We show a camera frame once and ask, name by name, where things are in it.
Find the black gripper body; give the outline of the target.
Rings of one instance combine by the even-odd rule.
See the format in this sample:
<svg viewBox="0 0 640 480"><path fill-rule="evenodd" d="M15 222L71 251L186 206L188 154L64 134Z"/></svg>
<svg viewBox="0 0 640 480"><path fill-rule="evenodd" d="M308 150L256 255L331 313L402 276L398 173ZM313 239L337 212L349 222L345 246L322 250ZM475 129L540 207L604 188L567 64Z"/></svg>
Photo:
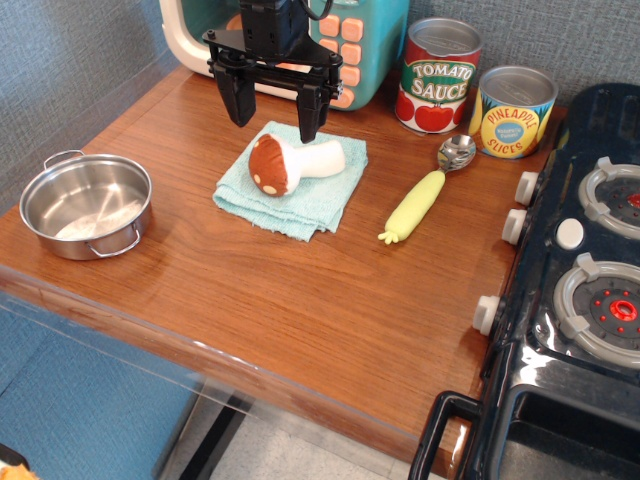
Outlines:
<svg viewBox="0 0 640 480"><path fill-rule="evenodd" d="M203 35L219 89L238 94L254 93L257 85L291 92L317 86L323 99L339 99L342 57L309 34L310 23L326 19L332 6L327 1L317 13L307 1L241 1L239 31Z"/></svg>

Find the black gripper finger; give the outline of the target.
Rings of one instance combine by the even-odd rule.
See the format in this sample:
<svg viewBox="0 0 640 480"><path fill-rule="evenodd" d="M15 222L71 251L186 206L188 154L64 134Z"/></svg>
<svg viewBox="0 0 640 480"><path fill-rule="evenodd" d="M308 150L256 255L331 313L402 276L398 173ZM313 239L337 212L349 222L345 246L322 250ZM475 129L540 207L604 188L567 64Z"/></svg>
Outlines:
<svg viewBox="0 0 640 480"><path fill-rule="evenodd" d="M254 82L228 71L216 70L215 78L230 120L244 127L256 112Z"/></svg>
<svg viewBox="0 0 640 480"><path fill-rule="evenodd" d="M310 143L326 123L331 90L321 85L304 85L296 99L300 139Z"/></svg>

